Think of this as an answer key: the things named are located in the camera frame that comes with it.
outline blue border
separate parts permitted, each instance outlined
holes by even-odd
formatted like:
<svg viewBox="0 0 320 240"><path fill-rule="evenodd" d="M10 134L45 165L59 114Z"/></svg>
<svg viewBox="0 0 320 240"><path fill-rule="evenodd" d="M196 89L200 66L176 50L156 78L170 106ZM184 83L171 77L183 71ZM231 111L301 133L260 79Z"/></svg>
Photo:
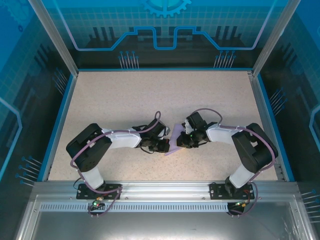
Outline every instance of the blue border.
<svg viewBox="0 0 320 240"><path fill-rule="evenodd" d="M15 133L15 136L14 136L14 139L13 139L13 141L11 143L9 151L8 151L6 157L5 157L5 160L3 162L1 170L0 170L0 182L1 182L2 177L4 176L4 173L5 173L5 170L6 170L7 166L8 166L8 163L9 163L9 161L11 159L11 155L12 155L12 153L13 153L13 151L15 149L15 146L17 144L17 141L19 139L20 133L22 131L22 121L21 121L21 116L20 116L19 111L14 106L10 105L2 97L0 97L0 103L2 103L6 108L8 108L16 116L16 120L17 120L18 126L19 126L18 130Z"/></svg>
<svg viewBox="0 0 320 240"><path fill-rule="evenodd" d="M157 72L157 71L252 71L249 67L216 68L216 67L178 67L178 68L79 68L79 72Z"/></svg>
<svg viewBox="0 0 320 240"><path fill-rule="evenodd" d="M265 101L265 104L266 104L270 119L271 119L271 123L272 123L272 127L274 129L275 137L276 137L276 139L278 141L280 152L282 154L283 164L284 164L284 167L285 167L286 174L288 176L288 180L290 182L294 182L295 181L295 177L294 177L294 174L292 173L292 170L291 170L291 167L290 167L290 163L289 163L289 160L288 160L288 156L287 156L287 153L286 153L286 150L285 150L285 146L284 146L284 143L282 142L282 139L281 139L281 136L280 136L280 132L279 132L279 129L278 129L278 125L277 125L277 122L276 122L276 118L274 116L274 113L272 112L272 108L271 108L271 105L270 105L270 101L268 99L267 91L266 91L265 85L264 85L264 83L262 81L260 73L258 75L258 81L259 81L259 84L260 84L260 87L261 87L261 90L262 90L262 95L263 95L263 98L264 98L264 101Z"/></svg>
<svg viewBox="0 0 320 240"><path fill-rule="evenodd" d="M192 30L192 34L193 35L203 35L205 38L207 38L207 40L218 50L253 50L256 48L258 42L259 42L259 39L269 21L269 18L270 18L270 15L271 13L273 12L278 0L274 0L273 4L271 5L270 7L270 10L261 26L261 29L258 33L258 35L256 36L256 39L253 43L253 46L252 47L221 47L219 46L211 37L210 35L206 32L206 31L198 31L197 30L197 26L192 26L192 25L189 25L189 26L177 26L174 31L173 31L173 46L158 46L157 44L157 31L156 29L153 27L153 26L134 26L133 27L133 31L131 32L125 32L113 45L112 47L102 47L102 48L79 48L77 43L76 43L76 40L74 39L72 33L71 33L71 30L64 18L64 15L62 14L60 8L59 8L59 5L57 3L56 0L52 0L53 1L53 4L55 5L55 8L63 22L63 25L70 37L70 40L74 46L74 48L80 52L92 52L92 51L113 51L121 42L122 40L124 40L126 38L126 36L135 36L135 35L138 35L138 30L151 30L152 31L152 38L153 38L153 47L156 49L156 50L174 50L176 49L177 47L177 42L178 42L178 30Z"/></svg>
<svg viewBox="0 0 320 240"><path fill-rule="evenodd" d="M320 141L319 138L316 134L316 131L314 129L314 122L315 122L315 115L317 112L320 111L320 105L317 105L311 112L311 116L310 116L310 122L309 122L309 129L311 131L312 137L315 141L316 146L318 147L318 150L320 152Z"/></svg>
<svg viewBox="0 0 320 240"><path fill-rule="evenodd" d="M71 102L72 94L75 89L76 85L76 78L71 74L68 80L68 84L65 88L65 92L62 98L62 102L59 108L58 115L56 116L56 120L53 126L53 130L51 133L51 137L48 143L48 147L46 148L45 155L43 158L43 162L41 165L41 169L37 178L38 182L44 181L44 177L47 177L49 173L49 167L47 167L48 164L51 164L49 161L50 159L53 160L52 154L55 154L56 148L58 146L60 136L62 133L62 128L64 126L66 117L67 117L67 112L69 109L69 105Z"/></svg>

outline glass panel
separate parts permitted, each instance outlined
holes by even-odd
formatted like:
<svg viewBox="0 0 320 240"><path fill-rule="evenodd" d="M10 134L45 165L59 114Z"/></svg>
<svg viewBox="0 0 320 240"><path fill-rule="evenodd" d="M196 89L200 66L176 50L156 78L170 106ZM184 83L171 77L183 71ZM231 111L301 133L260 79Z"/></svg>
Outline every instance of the glass panel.
<svg viewBox="0 0 320 240"><path fill-rule="evenodd" d="M295 180L319 185L320 9L301 1L261 77Z"/></svg>
<svg viewBox="0 0 320 240"><path fill-rule="evenodd" d="M287 0L44 0L80 68L251 68Z"/></svg>
<svg viewBox="0 0 320 240"><path fill-rule="evenodd" d="M0 21L0 233L12 240L70 72L28 1L1 1Z"/></svg>
<svg viewBox="0 0 320 240"><path fill-rule="evenodd" d="M32 239L298 240L290 211L279 202L258 203L239 219L225 212L109 212L93 219L83 212L41 212Z"/></svg>

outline gear graphic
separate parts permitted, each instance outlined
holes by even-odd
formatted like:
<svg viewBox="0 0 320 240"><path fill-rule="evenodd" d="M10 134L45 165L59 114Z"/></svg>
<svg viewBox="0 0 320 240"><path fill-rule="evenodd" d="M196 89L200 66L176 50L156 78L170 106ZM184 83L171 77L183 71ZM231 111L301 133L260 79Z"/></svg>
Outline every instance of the gear graphic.
<svg viewBox="0 0 320 240"><path fill-rule="evenodd" d="M29 3L27 0L1 0L0 7L6 6L11 17L21 25L30 15Z"/></svg>
<svg viewBox="0 0 320 240"><path fill-rule="evenodd" d="M191 4L191 0L142 0L144 10L149 10L150 14L156 14L157 17L174 14L180 14L181 10L186 10L187 4Z"/></svg>

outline enclosure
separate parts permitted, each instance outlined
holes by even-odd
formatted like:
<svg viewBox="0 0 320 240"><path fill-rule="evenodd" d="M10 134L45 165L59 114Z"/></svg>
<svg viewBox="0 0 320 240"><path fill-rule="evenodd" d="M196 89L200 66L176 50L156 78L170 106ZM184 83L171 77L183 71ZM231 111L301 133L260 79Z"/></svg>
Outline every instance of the enclosure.
<svg viewBox="0 0 320 240"><path fill-rule="evenodd" d="M318 239L318 9L315 0L0 2L1 239ZM89 124L123 130L156 111L172 131L201 108L227 126L259 124L278 151L254 181L251 213L229 215L236 200L211 198L210 185L241 161L234 146L209 142L170 155L108 150L99 170L123 189L91 219L67 144Z"/></svg>

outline blue frame edge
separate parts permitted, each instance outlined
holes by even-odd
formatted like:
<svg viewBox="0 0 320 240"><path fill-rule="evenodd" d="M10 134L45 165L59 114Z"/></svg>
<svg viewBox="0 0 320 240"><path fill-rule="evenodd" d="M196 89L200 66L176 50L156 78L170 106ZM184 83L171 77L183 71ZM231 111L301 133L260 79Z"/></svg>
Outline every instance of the blue frame edge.
<svg viewBox="0 0 320 240"><path fill-rule="evenodd" d="M178 67L178 68L134 68L134 69L118 69L118 68L79 68L79 72L149 72L149 71L252 71L249 67L235 68L216 68L216 67Z"/></svg>
<svg viewBox="0 0 320 240"><path fill-rule="evenodd" d="M61 137L62 129L65 124L65 120L67 117L69 105L71 102L72 95L75 90L77 78L72 74L69 77L68 84L65 88L65 92L62 98L62 102L59 108L58 115L56 116L56 120L53 126L52 134L48 143L48 147L46 148L45 155L43 158L42 166L37 178L38 182L43 182L47 179L51 164L54 160L56 150L58 147L58 143Z"/></svg>
<svg viewBox="0 0 320 240"><path fill-rule="evenodd" d="M12 141L12 144L8 150L8 153L6 154L6 157L4 159L3 165L0 169L0 182L2 180L2 177L5 174L5 171L7 169L8 163L11 159L12 153L14 152L15 146L17 144L17 141L19 139L20 133L22 131L22 120L21 120L21 116L20 116L20 112L16 109L16 107L14 107L13 105L10 105L5 99L3 99L2 97L0 97L0 104L3 104L10 112L12 112L15 116L16 116L16 120L18 123L18 129L15 133L14 139Z"/></svg>
<svg viewBox="0 0 320 240"><path fill-rule="evenodd" d="M274 129L276 140L277 140L279 148L280 148L279 150L280 150L280 152L282 154L283 164L284 164L284 167L285 167L285 169L283 169L283 170L286 171L287 176L288 176L288 180L290 182L294 182L295 181L295 177L294 177L294 174L292 172L292 169L291 169L291 166L290 166L290 163L289 163L289 160L288 160L288 156L287 156L287 153L286 153L286 150L285 150L285 146L284 146L284 143L282 142L282 139L281 139L281 136L280 136L280 132L279 132L279 128L278 128L278 125L277 125L277 122L276 122L276 118L274 116L274 113L272 112L271 104L270 104L270 101L269 101L269 98L268 98L268 95L267 95L267 91L266 91L265 85L264 85L264 83L262 81L260 73L258 74L257 78L258 78L258 81L259 81L259 84L260 84L260 87L261 87L261 90L262 90L264 101L266 103L268 114L269 114L270 119L271 119L271 124L272 124L272 127Z"/></svg>

